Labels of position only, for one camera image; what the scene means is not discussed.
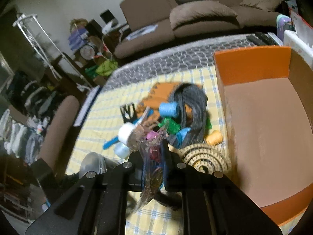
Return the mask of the orange cardboard box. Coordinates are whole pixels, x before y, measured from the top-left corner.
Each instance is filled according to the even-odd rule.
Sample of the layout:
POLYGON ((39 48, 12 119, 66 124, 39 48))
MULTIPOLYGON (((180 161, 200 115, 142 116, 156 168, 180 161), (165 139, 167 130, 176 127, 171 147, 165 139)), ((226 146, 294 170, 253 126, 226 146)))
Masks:
POLYGON ((312 69, 290 47, 214 54, 240 189, 289 228, 312 200, 312 69))

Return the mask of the black plastic hair claw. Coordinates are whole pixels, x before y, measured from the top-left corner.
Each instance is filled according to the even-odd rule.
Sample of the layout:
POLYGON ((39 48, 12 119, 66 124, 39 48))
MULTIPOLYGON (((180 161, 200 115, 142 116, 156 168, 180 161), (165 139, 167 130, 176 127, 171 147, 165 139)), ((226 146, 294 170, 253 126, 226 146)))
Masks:
POLYGON ((137 120, 134 103, 128 103, 120 106, 120 112, 124 123, 133 123, 137 120))

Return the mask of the green hair roller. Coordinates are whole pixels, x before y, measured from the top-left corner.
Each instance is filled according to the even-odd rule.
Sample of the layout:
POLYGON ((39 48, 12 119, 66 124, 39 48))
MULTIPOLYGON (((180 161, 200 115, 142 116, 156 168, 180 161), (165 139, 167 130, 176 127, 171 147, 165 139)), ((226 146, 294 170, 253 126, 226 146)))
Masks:
POLYGON ((176 134, 181 129, 180 124, 176 123, 172 118, 168 117, 163 118, 163 120, 158 124, 158 126, 160 128, 165 127, 169 135, 176 134))

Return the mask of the yellow hair roller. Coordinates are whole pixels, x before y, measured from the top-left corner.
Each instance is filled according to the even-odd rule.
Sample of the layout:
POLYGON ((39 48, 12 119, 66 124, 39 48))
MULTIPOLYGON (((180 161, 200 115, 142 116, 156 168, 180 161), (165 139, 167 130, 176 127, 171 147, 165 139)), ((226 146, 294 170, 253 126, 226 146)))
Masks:
POLYGON ((223 142, 223 135, 219 130, 214 130, 205 138, 205 141, 208 145, 215 146, 223 142))

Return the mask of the round woven beige brush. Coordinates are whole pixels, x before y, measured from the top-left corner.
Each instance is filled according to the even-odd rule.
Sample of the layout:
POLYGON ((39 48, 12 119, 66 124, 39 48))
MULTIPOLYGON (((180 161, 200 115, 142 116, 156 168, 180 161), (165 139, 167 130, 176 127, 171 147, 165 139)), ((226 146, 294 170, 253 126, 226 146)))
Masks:
POLYGON ((206 174, 220 171, 230 174, 232 164, 230 158, 219 148, 205 143, 189 145, 180 150, 181 161, 192 166, 197 171, 206 174))

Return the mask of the orange patterned sock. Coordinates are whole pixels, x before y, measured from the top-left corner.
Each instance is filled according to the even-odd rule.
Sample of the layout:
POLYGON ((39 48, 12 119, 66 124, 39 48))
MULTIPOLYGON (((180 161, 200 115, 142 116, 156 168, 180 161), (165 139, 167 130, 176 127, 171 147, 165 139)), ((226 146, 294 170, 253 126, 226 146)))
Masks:
MULTIPOLYGON (((163 102, 168 102, 168 98, 173 90, 175 90, 180 82, 157 82, 151 88, 149 94, 144 97, 139 104, 137 105, 137 116, 142 116, 146 107, 150 107, 153 109, 154 113, 147 118, 143 125, 149 129, 153 129, 157 127, 159 123, 161 123, 161 115, 159 114, 159 106, 163 102)), ((185 110, 186 110, 186 125, 191 126, 194 120, 194 115, 192 113, 192 107, 185 102, 185 110)), ((204 119, 201 121, 202 128, 206 128, 206 113, 204 113, 204 119)))

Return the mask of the brown sofa cushion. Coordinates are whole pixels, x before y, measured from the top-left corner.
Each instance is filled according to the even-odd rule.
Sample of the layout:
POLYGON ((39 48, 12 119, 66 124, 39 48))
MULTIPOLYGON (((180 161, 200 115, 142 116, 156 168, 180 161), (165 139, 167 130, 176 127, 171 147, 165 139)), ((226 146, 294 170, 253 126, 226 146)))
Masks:
POLYGON ((169 15, 172 30, 201 19, 221 21, 236 19, 238 14, 217 1, 203 0, 184 3, 173 8, 169 15))

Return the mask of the white coat stand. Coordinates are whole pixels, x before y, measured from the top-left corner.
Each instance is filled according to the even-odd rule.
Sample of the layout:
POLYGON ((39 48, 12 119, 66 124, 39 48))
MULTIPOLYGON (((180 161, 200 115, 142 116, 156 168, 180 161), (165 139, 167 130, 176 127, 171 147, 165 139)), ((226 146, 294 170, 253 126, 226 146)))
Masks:
POLYGON ((39 58, 51 70, 56 80, 60 81, 63 78, 56 67, 60 61, 64 60, 76 72, 79 78, 84 81, 84 88, 87 89, 95 86, 94 82, 87 77, 77 63, 59 49, 56 42, 52 40, 40 24, 36 14, 18 15, 13 23, 13 27, 19 28, 39 58))

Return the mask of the brown sofa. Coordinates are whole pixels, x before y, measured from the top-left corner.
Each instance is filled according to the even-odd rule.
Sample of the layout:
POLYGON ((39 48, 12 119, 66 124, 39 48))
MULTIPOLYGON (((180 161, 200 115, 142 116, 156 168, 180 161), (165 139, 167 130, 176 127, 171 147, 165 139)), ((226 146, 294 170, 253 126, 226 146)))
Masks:
POLYGON ((132 33, 115 48, 120 59, 145 55, 199 36, 222 36, 247 30, 275 30, 277 11, 245 6, 244 0, 123 0, 120 4, 132 33))

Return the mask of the grey knit sock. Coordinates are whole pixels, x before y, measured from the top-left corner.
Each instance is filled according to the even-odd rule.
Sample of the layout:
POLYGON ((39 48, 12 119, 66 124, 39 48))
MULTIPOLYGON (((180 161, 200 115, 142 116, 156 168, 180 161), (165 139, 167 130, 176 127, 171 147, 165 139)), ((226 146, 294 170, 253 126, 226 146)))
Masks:
POLYGON ((168 143, 178 149, 201 143, 207 122, 207 96, 202 87, 191 83, 179 84, 169 95, 168 101, 176 102, 180 108, 180 115, 174 121, 182 129, 191 129, 181 143, 175 135, 168 136, 168 143))

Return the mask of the light blue hair roller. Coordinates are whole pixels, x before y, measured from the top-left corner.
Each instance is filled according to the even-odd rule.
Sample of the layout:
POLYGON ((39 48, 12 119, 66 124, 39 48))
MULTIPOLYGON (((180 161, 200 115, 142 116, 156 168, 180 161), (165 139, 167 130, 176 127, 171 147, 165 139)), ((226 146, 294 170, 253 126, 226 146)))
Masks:
POLYGON ((165 103, 162 102, 159 106, 159 114, 161 117, 177 118, 180 113, 180 107, 176 101, 165 103))

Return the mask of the white cosmetic tube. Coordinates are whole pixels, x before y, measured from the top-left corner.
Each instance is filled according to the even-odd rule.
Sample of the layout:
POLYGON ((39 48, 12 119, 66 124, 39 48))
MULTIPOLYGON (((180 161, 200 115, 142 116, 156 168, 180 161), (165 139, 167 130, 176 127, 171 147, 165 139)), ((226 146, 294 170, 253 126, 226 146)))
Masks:
POLYGON ((134 124, 129 122, 124 123, 118 131, 118 140, 124 145, 127 145, 127 141, 134 129, 136 129, 136 126, 134 124))

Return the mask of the blue nail file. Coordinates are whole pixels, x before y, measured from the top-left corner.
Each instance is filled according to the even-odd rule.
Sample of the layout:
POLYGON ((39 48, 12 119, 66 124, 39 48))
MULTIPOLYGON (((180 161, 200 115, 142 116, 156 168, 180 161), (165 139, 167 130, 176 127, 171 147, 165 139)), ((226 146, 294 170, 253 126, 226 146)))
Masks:
POLYGON ((116 144, 118 142, 118 137, 114 137, 109 141, 105 141, 103 144, 103 150, 109 149, 112 145, 116 144))

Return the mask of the brown chair backrest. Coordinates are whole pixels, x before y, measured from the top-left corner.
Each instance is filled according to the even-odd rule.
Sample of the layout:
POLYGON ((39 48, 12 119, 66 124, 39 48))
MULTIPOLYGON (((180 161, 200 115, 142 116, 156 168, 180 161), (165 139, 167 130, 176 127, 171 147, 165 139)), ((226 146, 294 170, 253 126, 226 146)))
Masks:
POLYGON ((67 133, 75 122, 80 103, 74 96, 67 96, 54 115, 43 144, 39 158, 55 170, 67 133))

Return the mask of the black remote control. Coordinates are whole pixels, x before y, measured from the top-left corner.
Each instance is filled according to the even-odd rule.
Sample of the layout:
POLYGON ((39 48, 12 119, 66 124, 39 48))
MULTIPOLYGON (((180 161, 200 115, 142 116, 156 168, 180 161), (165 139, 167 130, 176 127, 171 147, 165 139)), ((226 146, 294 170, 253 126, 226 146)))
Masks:
POLYGON ((278 46, 279 44, 268 35, 262 32, 256 32, 246 37, 247 40, 251 41, 257 46, 278 46))

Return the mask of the clear bag of hair ties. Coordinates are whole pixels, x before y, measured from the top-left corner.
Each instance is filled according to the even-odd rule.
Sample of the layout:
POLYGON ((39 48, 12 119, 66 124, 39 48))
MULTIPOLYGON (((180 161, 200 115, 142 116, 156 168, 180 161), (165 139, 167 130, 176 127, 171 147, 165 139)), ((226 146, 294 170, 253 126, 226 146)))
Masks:
POLYGON ((161 127, 155 132, 142 125, 138 125, 128 138, 128 146, 134 153, 139 152, 143 160, 143 190, 140 199, 128 205, 126 216, 136 213, 152 200, 158 201, 163 206, 169 206, 169 196, 160 190, 163 184, 161 143, 166 138, 167 130, 165 127, 161 127))

